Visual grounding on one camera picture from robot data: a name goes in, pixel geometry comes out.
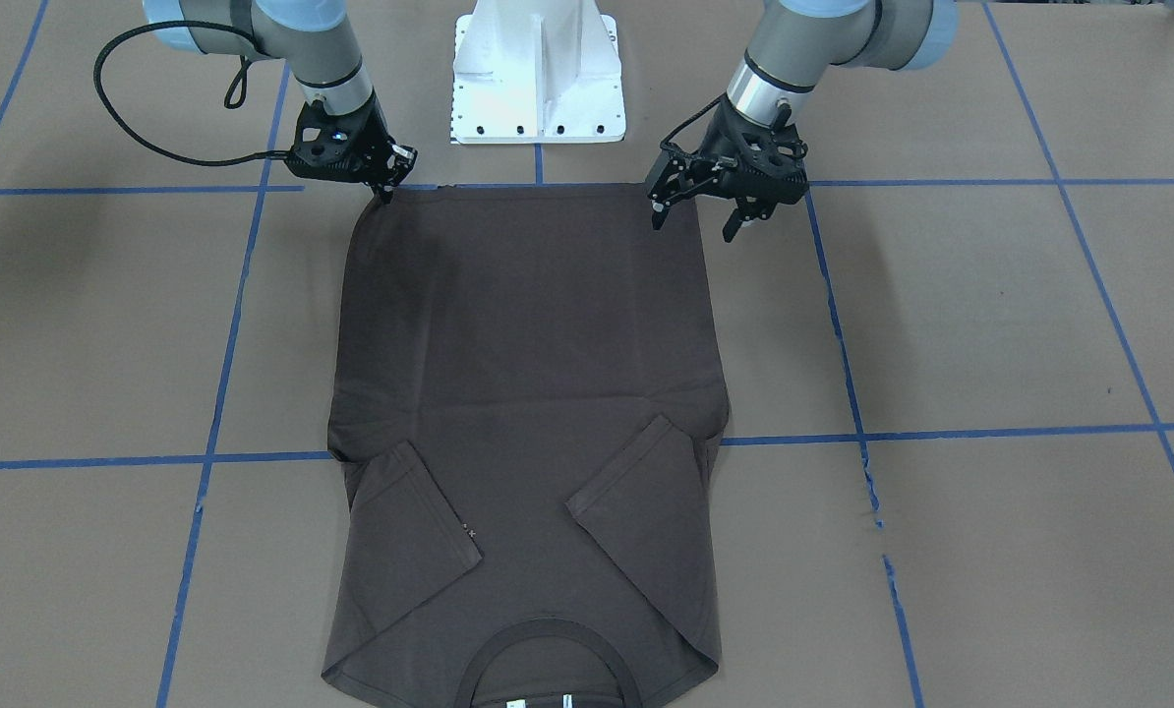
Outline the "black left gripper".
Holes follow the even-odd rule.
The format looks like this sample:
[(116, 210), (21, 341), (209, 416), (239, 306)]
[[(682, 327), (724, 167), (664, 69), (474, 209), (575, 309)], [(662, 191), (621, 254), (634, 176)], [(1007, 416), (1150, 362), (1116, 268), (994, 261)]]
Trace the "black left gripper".
[[(721, 94), (660, 141), (662, 153), (645, 180), (654, 230), (663, 228), (684, 198), (735, 198), (723, 225), (730, 245), (741, 228), (770, 220), (772, 205), (795, 205), (804, 197), (810, 188), (803, 166), (807, 144), (792, 123), (790, 101), (780, 99), (772, 106), (780, 115), (770, 124), (753, 124)], [(707, 113), (711, 117), (699, 148), (689, 151), (677, 144), (676, 136)]]

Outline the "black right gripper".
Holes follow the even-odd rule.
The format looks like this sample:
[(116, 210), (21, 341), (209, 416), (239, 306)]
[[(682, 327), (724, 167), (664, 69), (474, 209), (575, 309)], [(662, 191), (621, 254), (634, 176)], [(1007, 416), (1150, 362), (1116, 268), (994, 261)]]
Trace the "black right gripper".
[(301, 107), (296, 135), (286, 153), (286, 169), (299, 178), (340, 181), (377, 187), (377, 198), (389, 205), (417, 160), (412, 147), (394, 144), (375, 93), (355, 112), (331, 115), (322, 100)]

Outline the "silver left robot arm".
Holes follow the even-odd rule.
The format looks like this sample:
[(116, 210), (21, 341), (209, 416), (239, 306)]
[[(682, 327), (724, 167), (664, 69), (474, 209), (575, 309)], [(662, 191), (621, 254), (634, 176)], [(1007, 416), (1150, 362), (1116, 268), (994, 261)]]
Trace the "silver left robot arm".
[(923, 69), (945, 58), (958, 26), (953, 1), (768, 1), (726, 90), (700, 109), (708, 127), (699, 147), (662, 139), (645, 181), (653, 227), (690, 198), (727, 198), (730, 242), (795, 205), (810, 189), (795, 116), (826, 69)]

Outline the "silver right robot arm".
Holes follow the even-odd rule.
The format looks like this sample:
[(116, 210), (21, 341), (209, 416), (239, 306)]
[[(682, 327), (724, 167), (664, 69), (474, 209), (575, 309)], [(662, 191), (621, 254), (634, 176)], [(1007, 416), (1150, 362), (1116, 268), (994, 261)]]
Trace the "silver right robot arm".
[(344, 1), (146, 1), (143, 11), (170, 48), (241, 59), (229, 107), (241, 102), (251, 63), (285, 60), (304, 104), (292, 147), (266, 159), (291, 174), (364, 184), (389, 203), (412, 171), (417, 151), (386, 129)]

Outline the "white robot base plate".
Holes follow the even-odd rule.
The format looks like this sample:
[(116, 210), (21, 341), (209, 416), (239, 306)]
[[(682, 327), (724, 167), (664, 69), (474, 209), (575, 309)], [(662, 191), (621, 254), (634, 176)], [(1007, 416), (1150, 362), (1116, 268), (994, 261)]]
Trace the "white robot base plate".
[(453, 40), (454, 144), (625, 139), (618, 23), (595, 1), (479, 1)]

